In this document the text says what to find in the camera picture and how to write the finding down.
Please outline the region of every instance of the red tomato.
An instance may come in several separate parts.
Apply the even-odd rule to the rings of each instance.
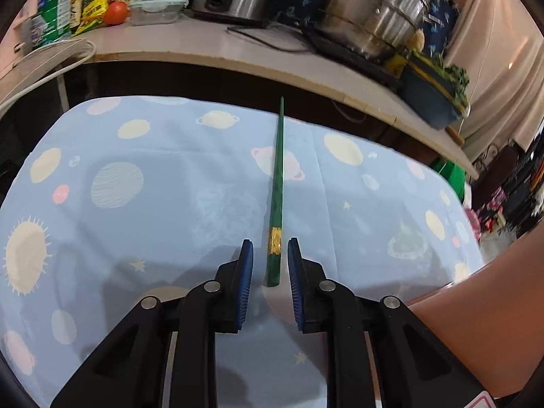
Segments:
[[[108,7],[104,14],[104,23],[115,26],[123,23],[129,16],[129,7],[124,1],[116,1]]]

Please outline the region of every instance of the yellow package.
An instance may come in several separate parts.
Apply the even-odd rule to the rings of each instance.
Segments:
[[[104,14],[108,9],[108,0],[93,0],[85,6],[81,14],[81,24],[74,32],[72,37],[84,34],[97,28],[104,20]]]

